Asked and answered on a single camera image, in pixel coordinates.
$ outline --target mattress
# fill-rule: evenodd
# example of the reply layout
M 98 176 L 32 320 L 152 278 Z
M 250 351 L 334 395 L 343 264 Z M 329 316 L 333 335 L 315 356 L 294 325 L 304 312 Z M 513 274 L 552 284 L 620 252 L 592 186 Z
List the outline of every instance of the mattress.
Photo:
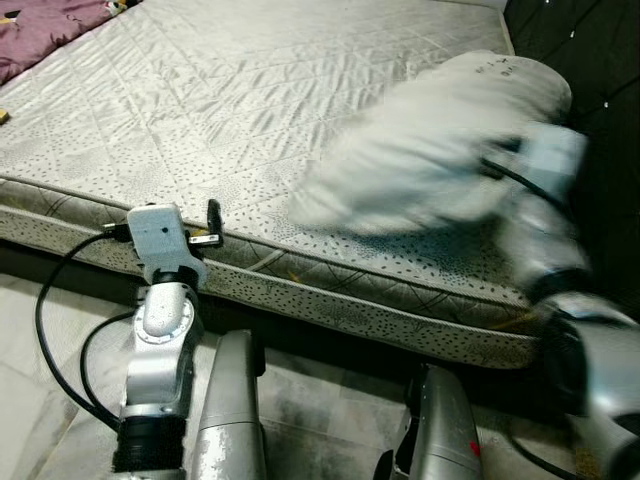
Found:
M 0 237 L 58 254 L 132 206 L 201 228 L 209 293 L 446 360 L 527 365 L 535 327 L 490 224 L 382 238 L 287 220 L 359 110 L 460 53 L 511 53 L 496 10 L 426 0 L 148 0 L 0 88 Z M 140 274 L 130 246 L 84 261 Z

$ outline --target white cloth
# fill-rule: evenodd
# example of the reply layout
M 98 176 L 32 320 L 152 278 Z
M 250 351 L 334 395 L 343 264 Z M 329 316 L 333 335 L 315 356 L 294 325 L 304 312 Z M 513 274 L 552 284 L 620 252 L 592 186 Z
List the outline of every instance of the white cloth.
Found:
M 363 111 L 293 193 L 290 219 L 359 234 L 481 219 L 510 183 L 480 174 L 479 158 L 570 105 L 567 82 L 541 63 L 460 55 Z

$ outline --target black headboard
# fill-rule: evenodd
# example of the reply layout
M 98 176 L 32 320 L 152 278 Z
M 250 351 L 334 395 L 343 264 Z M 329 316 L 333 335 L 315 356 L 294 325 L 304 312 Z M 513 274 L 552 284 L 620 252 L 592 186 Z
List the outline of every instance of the black headboard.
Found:
M 640 320 L 638 0 L 510 0 L 517 55 L 571 86 L 568 126 L 589 137 L 571 195 L 600 287 Z

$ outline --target black cable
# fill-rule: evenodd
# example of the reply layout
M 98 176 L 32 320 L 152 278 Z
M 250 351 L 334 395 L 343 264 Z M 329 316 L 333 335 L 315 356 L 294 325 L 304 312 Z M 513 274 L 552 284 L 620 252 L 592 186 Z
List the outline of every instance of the black cable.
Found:
M 107 407 L 105 407 L 102 404 L 102 402 L 100 402 L 95 392 L 93 391 L 93 388 L 91 388 L 91 383 L 89 382 L 89 375 L 87 373 L 87 357 L 89 355 L 89 346 L 91 345 L 91 341 L 99 331 L 101 331 L 106 326 L 111 325 L 112 323 L 119 322 L 120 320 L 124 320 L 125 318 L 130 318 L 133 315 L 135 315 L 135 313 L 136 313 L 135 311 L 121 313 L 120 315 L 116 315 L 115 317 L 105 320 L 104 322 L 96 326 L 93 330 L 91 330 L 91 333 L 89 333 L 89 336 L 84 341 L 84 344 L 82 345 L 82 350 L 80 351 L 80 380 L 82 381 L 82 386 L 84 387 L 84 391 L 87 394 L 87 397 L 89 398 L 91 403 L 93 403 L 93 405 L 98 410 L 100 410 L 105 417 L 111 418 L 111 421 L 116 423 L 120 422 L 118 417 L 116 417 L 113 413 L 111 413 L 111 411 Z
M 515 180 L 519 184 L 525 186 L 531 193 L 546 200 L 563 215 L 565 215 L 568 218 L 571 218 L 571 213 L 569 212 L 569 209 L 564 203 L 562 203 L 557 198 L 549 195 L 549 193 L 547 193 L 543 188 L 539 187 L 532 181 L 527 180 L 522 175 L 518 175 L 514 171 L 508 169 L 507 167 L 504 167 L 498 163 L 492 162 L 491 160 L 488 160 L 486 158 L 481 158 L 480 163 L 482 163 L 482 165 L 484 165 L 485 167 L 496 170 L 497 172 L 500 172 L 505 177 L 509 177 L 511 180 Z
M 78 252 L 80 252 L 82 249 L 84 249 L 88 245 L 91 245 L 92 243 L 95 243 L 97 241 L 104 240 L 107 238 L 112 238 L 112 237 L 113 237 L 112 232 L 105 232 L 99 235 L 95 235 L 91 238 L 84 240 L 83 242 L 80 242 L 64 257 L 62 257 L 62 259 L 58 262 L 56 267 L 53 269 L 53 272 L 51 272 L 51 275 L 49 275 L 49 278 L 47 279 L 47 281 L 42 286 L 42 289 L 40 289 L 40 293 L 38 294 L 38 299 L 36 301 L 35 324 L 36 324 L 36 334 L 38 336 L 38 343 L 40 344 L 42 355 L 44 356 L 44 360 L 47 363 L 47 366 L 49 367 L 49 370 L 51 371 L 53 378 L 55 378 L 56 382 L 58 382 L 58 385 L 60 385 L 60 388 L 62 388 L 62 390 L 64 390 L 64 392 L 80 407 L 82 407 L 91 415 L 93 415 L 98 420 L 103 422 L 109 428 L 117 432 L 120 422 L 118 422 L 117 419 L 114 422 L 114 420 L 111 417 L 104 415 L 104 412 L 102 410 L 100 410 L 98 407 L 92 405 L 83 397 L 81 397 L 71 387 L 71 385 L 69 385 L 66 379 L 62 376 L 62 373 L 60 372 L 60 370 L 58 370 L 55 360 L 53 359 L 53 355 L 51 354 L 49 345 L 47 344 L 47 338 L 45 336 L 44 326 L 42 323 L 42 307 L 44 305 L 44 301 L 47 297 L 47 293 L 49 293 L 49 290 L 51 289 L 53 282 L 60 274 L 60 271 L 62 270 L 62 268 L 65 265 L 67 265 Z
M 531 463 L 537 465 L 543 470 L 555 475 L 558 478 L 562 478 L 563 480 L 587 480 L 585 477 L 580 475 L 571 473 L 566 471 L 563 468 L 557 467 L 556 465 L 547 462 L 546 460 L 540 458 L 539 456 L 531 453 L 529 450 L 524 448 L 520 442 L 518 442 L 513 436 L 513 421 L 509 421 L 509 426 L 507 428 L 507 440 L 511 444 L 511 446 L 524 458 L 529 460 Z

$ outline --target tiled floor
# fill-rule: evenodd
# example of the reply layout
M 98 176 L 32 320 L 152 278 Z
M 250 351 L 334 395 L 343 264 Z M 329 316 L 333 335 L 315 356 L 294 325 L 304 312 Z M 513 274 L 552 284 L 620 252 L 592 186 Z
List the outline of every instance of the tiled floor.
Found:
M 33 308 L 39 285 L 0 275 L 0 478 L 106 478 L 115 437 L 73 405 L 53 383 L 36 348 Z M 54 290 L 45 307 L 47 334 L 62 371 L 79 385 L 79 347 L 100 320 L 124 311 L 115 304 Z M 192 418 L 202 408 L 216 336 L 196 352 Z M 131 348 L 127 324 L 95 339 L 90 373 L 98 396 L 115 409 Z M 403 413 L 401 388 L 330 365 L 267 350 L 259 380 L 260 413 L 267 434 L 271 478 L 360 480 L 392 446 Z M 551 480 L 507 445 L 506 418 L 476 408 L 487 480 Z M 190 465 L 197 422 L 187 433 Z M 532 451 L 564 468 L 574 463 L 563 432 L 516 422 Z

